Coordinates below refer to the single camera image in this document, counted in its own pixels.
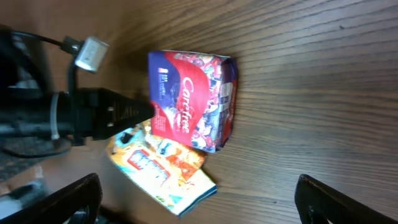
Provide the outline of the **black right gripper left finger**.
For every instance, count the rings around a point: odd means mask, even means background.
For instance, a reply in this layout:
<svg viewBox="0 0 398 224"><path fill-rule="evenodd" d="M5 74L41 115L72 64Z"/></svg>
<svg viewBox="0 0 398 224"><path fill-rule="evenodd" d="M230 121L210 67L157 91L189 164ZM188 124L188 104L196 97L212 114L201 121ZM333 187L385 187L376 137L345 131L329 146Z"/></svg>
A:
<svg viewBox="0 0 398 224"><path fill-rule="evenodd" d="M84 210L83 223L95 223L103 193L97 174L88 174L36 204L1 220L1 224L64 223Z"/></svg>

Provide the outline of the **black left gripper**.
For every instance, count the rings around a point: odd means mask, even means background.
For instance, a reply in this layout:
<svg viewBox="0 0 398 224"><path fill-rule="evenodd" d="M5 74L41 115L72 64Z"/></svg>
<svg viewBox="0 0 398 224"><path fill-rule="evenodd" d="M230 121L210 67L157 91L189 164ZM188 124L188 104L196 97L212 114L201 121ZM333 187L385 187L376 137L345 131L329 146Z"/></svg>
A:
<svg viewBox="0 0 398 224"><path fill-rule="evenodd" d="M77 92L1 91L1 152L60 156L77 138L108 139L150 119L154 107L105 88Z"/></svg>

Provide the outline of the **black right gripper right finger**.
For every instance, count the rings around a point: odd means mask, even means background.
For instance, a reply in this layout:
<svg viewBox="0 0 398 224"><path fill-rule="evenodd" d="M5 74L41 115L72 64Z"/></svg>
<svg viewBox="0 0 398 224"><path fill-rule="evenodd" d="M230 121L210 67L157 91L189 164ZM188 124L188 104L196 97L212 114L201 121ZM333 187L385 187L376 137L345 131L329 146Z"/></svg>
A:
<svg viewBox="0 0 398 224"><path fill-rule="evenodd" d="M299 176L294 200L302 223L397 224L307 174Z"/></svg>

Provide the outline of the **yellow snack packet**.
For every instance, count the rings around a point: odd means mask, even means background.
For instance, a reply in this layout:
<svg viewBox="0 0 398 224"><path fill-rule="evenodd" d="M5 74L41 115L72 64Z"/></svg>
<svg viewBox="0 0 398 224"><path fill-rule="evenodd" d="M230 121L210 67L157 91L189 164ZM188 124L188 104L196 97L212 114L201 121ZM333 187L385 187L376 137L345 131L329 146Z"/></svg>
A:
<svg viewBox="0 0 398 224"><path fill-rule="evenodd" d="M201 169L206 154L150 131L147 120L117 133L108 145L109 158L141 190L181 217L217 193Z"/></svg>

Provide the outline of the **purple red pad pack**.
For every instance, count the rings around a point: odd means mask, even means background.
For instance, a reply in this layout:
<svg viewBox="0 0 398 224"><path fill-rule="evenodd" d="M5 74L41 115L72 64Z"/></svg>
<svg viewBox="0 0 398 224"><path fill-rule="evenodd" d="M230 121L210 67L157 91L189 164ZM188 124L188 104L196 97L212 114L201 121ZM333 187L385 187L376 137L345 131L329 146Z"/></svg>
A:
<svg viewBox="0 0 398 224"><path fill-rule="evenodd" d="M153 135L215 153L231 136L238 88L235 59L174 50L148 54Z"/></svg>

